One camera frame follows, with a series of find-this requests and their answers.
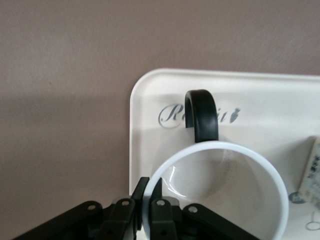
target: mug rim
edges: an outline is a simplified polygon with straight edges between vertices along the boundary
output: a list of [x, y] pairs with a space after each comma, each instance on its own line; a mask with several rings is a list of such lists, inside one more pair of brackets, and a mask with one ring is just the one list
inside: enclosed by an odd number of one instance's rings
[[226, 142], [226, 141], [216, 141], [216, 140], [199, 142], [191, 146], [188, 146], [186, 148], [183, 148], [182, 150], [178, 151], [177, 153], [169, 157], [165, 162], [163, 162], [160, 165], [160, 167], [150, 177], [150, 180], [147, 183], [146, 188], [144, 190], [143, 201], [142, 201], [142, 223], [143, 223], [143, 228], [147, 238], [150, 239], [150, 225], [149, 225], [150, 198], [157, 182], [159, 181], [161, 176], [164, 174], [164, 172], [168, 168], [170, 168], [172, 165], [174, 165], [176, 162], [179, 162], [180, 160], [182, 160], [184, 157], [188, 155], [191, 155], [200, 151], [204, 151], [204, 150], [230, 150], [230, 151], [243, 154], [253, 159], [254, 161], [256, 161], [270, 175], [270, 177], [274, 181], [276, 188], [278, 189], [280, 205], [281, 205], [279, 225], [276, 228], [276, 231], [272, 237], [272, 240], [280, 240], [282, 235], [285, 232], [287, 222], [288, 222], [288, 217], [289, 217], [288, 193], [280, 174], [275, 169], [275, 167], [265, 157], [263, 157], [259, 153], [235, 143]]

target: white tray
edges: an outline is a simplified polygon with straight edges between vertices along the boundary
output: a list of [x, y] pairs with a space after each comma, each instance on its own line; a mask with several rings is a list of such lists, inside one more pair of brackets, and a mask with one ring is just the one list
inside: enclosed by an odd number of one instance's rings
[[295, 202], [290, 202], [282, 239], [320, 239], [320, 223], [310, 223], [312, 215], [314, 222], [320, 222], [320, 213], [294, 194], [313, 144], [310, 137], [320, 135], [320, 76], [182, 69], [145, 74], [130, 98], [130, 193], [140, 177], [150, 176], [159, 144], [185, 127], [185, 94], [195, 89], [212, 93], [219, 132], [262, 154], [282, 176]]

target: mug handle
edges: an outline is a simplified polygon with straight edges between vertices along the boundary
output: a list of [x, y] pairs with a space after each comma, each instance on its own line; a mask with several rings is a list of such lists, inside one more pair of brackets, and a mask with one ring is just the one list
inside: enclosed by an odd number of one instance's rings
[[190, 90], [185, 94], [185, 127], [194, 127], [194, 141], [219, 140], [218, 115], [211, 93], [205, 89]]

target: brown wall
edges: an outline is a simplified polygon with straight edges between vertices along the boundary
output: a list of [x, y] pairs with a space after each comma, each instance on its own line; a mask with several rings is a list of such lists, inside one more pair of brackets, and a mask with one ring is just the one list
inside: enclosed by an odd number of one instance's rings
[[0, 233], [128, 193], [156, 68], [320, 75], [317, 0], [0, 1]]

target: label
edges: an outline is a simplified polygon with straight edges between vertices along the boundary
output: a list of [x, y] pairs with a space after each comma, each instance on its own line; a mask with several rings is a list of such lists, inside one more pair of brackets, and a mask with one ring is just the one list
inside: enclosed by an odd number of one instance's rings
[[314, 141], [299, 189], [301, 197], [320, 211], [320, 139]]

